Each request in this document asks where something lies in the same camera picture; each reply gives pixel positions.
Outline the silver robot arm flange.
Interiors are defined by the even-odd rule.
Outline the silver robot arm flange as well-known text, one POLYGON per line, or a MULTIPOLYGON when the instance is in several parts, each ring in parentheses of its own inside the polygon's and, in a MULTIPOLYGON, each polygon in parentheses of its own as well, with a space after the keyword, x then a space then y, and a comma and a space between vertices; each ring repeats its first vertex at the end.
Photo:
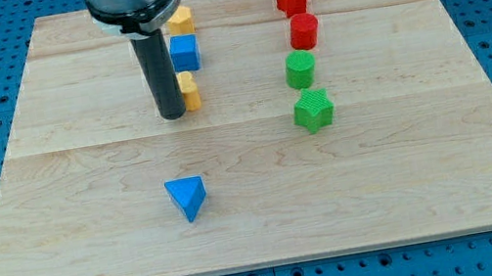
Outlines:
POLYGON ((162 29, 181 0, 84 0, 103 31, 129 39, 147 39, 162 29))

